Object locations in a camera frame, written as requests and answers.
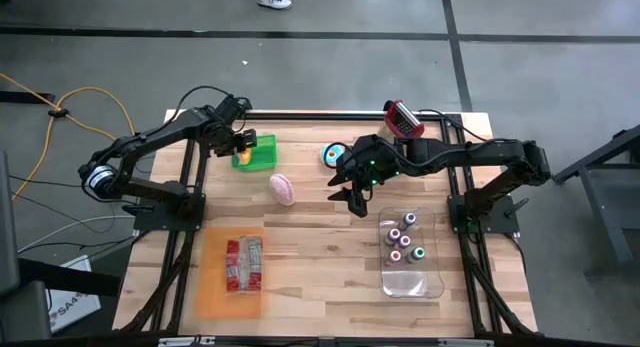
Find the yellow cable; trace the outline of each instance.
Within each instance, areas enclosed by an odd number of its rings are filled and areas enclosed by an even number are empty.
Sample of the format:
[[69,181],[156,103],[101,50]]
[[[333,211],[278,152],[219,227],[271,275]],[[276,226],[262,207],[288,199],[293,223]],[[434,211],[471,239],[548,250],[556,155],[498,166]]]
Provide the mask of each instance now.
[[[79,88],[76,89],[74,91],[71,91],[67,94],[65,94],[64,96],[62,96],[62,98],[60,98],[60,100],[58,101],[57,104],[53,104],[53,102],[47,100],[46,98],[40,96],[39,94],[37,94],[36,92],[32,91],[31,89],[29,89],[28,87],[18,83],[16,80],[14,80],[13,78],[5,75],[4,73],[0,73],[0,77],[6,79],[7,81],[13,83],[14,85],[22,88],[23,90],[31,93],[32,95],[34,95],[35,97],[39,98],[40,100],[42,100],[44,103],[48,104],[49,106],[51,106],[54,110],[58,111],[62,109],[62,105],[64,103],[64,101],[73,96],[74,94],[77,94],[79,92],[82,91],[96,91],[96,92],[100,92],[103,93],[107,96],[109,96],[118,106],[120,106],[120,109],[122,110],[122,113],[124,114],[125,118],[127,119],[127,123],[129,124],[129,129],[131,130],[131,134],[135,133],[135,129],[133,128],[133,123],[131,122],[131,118],[129,118],[129,113],[127,113],[127,109],[124,107],[124,105],[114,96],[112,95],[110,92],[103,90],[101,88],[97,88],[97,87],[84,87],[84,88]],[[96,132],[99,133],[103,136],[106,136],[107,138],[110,138],[111,140],[115,140],[116,138],[109,134],[108,132],[105,132],[99,128],[95,128],[95,127],[91,127],[91,126],[87,126],[84,123],[78,121],[77,119],[73,118],[72,116],[67,115],[66,116],[69,120],[71,120],[73,123],[77,124],[78,126],[92,131],[92,132]],[[40,159],[38,160],[38,163],[36,163],[36,166],[33,168],[33,170],[31,171],[31,173],[29,173],[29,176],[26,178],[27,181],[24,181],[21,185],[20,188],[18,188],[18,190],[16,191],[15,195],[11,197],[11,200],[13,201],[14,199],[16,199],[16,197],[20,194],[20,192],[22,192],[22,190],[29,184],[29,180],[38,172],[38,170],[40,169],[40,165],[42,164],[42,162],[44,161],[44,158],[47,155],[47,151],[49,150],[49,142],[51,141],[51,134],[53,132],[53,122],[55,122],[55,118],[54,117],[50,117],[49,118],[49,126],[47,127],[47,135],[45,136],[45,141],[44,141],[44,148],[42,149],[42,154],[40,155]]]

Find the pink ball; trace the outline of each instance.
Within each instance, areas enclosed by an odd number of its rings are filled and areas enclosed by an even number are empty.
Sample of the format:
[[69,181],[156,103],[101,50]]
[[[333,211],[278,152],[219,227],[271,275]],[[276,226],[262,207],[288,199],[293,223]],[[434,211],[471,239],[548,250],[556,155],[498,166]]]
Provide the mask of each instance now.
[[269,178],[269,187],[273,197],[285,206],[291,206],[295,202],[296,194],[287,177],[276,173]]

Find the gray floor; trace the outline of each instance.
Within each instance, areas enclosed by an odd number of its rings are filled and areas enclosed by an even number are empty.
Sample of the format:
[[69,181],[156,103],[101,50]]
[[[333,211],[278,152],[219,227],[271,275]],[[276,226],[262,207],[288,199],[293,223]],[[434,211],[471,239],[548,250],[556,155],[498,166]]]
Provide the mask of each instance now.
[[[452,0],[460,33],[639,34],[639,0]],[[294,0],[291,11],[253,0],[15,0],[0,8],[12,24],[229,31],[446,32],[441,0]],[[461,43],[475,111],[494,133],[535,139],[559,171],[638,124],[640,45]],[[460,111],[446,41],[151,39],[0,36],[0,71],[61,94],[106,88],[129,109],[136,129],[157,125],[188,88],[211,83],[250,97],[261,109],[379,109],[389,98],[415,108]],[[0,89],[13,89],[0,81]],[[192,105],[216,103],[203,93]],[[106,98],[81,95],[67,105],[88,124],[127,133]],[[0,105],[0,146],[12,173],[37,161],[47,124],[41,106]],[[67,121],[38,178],[76,183],[76,169],[108,141]],[[141,163],[149,168],[150,161]],[[109,215],[76,189],[29,186],[25,196],[78,218]],[[587,281],[583,271],[610,258],[579,181],[522,188],[519,212],[528,281],[540,330],[550,336],[640,344],[640,288],[622,277]],[[69,223],[26,201],[15,204],[18,243]],[[107,228],[110,222],[97,225]],[[130,221],[105,235],[82,228],[58,241],[127,236]],[[28,257],[59,263],[85,251],[42,248]]]

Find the butcher block tabletop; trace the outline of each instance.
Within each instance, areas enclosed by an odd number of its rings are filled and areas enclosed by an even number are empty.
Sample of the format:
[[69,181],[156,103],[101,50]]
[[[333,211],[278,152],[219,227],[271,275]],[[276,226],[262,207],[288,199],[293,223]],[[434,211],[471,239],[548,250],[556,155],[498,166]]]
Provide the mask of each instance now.
[[[461,114],[464,126],[492,137],[485,113]],[[467,292],[457,237],[449,224],[447,172],[410,178],[399,176],[375,187],[369,215],[359,218],[346,203],[327,196],[338,191],[327,182],[334,171],[320,160],[332,142],[353,144],[378,131],[376,121],[249,120],[245,128],[274,134],[278,164],[273,170],[239,172],[229,157],[211,158],[204,182],[207,196],[203,230],[196,234],[179,333],[182,335],[341,336],[341,337],[471,337]],[[423,137],[440,138],[440,126],[425,122]],[[151,180],[177,180],[186,143],[156,153]],[[194,156],[191,181],[195,175]],[[500,173],[499,167],[473,168],[480,187]],[[269,193],[269,177],[281,173],[292,183],[296,202],[278,204]],[[459,183],[464,191],[464,183]],[[438,262],[444,293],[435,299],[391,298],[380,290],[378,212],[385,207],[427,207],[435,214]],[[216,228],[264,228],[263,307],[258,318],[196,317],[203,235]],[[127,324],[155,289],[168,233],[147,234],[132,247],[114,328]],[[518,318],[535,330],[536,322],[518,250],[502,235],[486,235],[493,280]],[[487,303],[477,284],[485,326]],[[173,304],[172,288],[165,305],[166,324]]]

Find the shoe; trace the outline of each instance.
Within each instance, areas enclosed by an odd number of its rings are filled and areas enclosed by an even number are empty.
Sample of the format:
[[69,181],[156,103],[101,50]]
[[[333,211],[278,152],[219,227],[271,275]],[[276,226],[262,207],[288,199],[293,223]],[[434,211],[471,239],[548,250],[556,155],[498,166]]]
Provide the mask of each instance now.
[[291,0],[258,0],[258,6],[286,10],[291,8]]

